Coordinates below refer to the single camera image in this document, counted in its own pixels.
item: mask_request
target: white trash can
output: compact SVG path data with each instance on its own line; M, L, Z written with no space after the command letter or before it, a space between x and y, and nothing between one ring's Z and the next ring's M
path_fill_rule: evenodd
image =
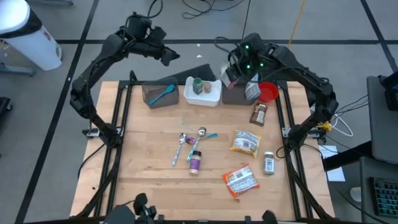
M25 0L0 0L0 39L42 70L61 65L61 46L47 32Z

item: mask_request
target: red cup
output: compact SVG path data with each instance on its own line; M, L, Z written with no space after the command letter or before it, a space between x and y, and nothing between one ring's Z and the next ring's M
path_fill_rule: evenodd
M261 91L259 98L265 103L271 102L278 97L278 88L272 83L262 82L260 83L259 88Z

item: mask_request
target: yellow snack bag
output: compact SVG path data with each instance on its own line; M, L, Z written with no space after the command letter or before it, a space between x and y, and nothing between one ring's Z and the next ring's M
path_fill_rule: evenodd
M247 131L235 130L235 138L231 150L245 152L256 158L260 147L260 140L261 136Z

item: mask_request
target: red snack bag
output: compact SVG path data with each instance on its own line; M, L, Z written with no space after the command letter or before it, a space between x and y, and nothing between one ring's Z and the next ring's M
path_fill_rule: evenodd
M234 198L252 188L260 187L253 172L251 172L249 164L236 171L224 174L223 179Z

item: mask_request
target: silver spoon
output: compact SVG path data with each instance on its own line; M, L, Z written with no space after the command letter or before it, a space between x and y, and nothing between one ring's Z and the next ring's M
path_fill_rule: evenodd
M187 158L188 162L191 161L192 154L193 154L194 150L197 148L200 138L206 135L206 128L200 127L198 130L198 135L199 135L198 140L195 141L195 144L192 147L191 153L189 154L189 156Z
M177 149L177 153L176 153L175 156L174 156L173 166L175 166L175 163L177 162L178 155L180 154L180 150L181 150L181 145L182 145L182 143L185 142L186 138L187 138L187 135L186 135L186 134L184 134L184 133L181 133L181 134L180 134L180 145L179 145L179 147L178 147L178 149Z

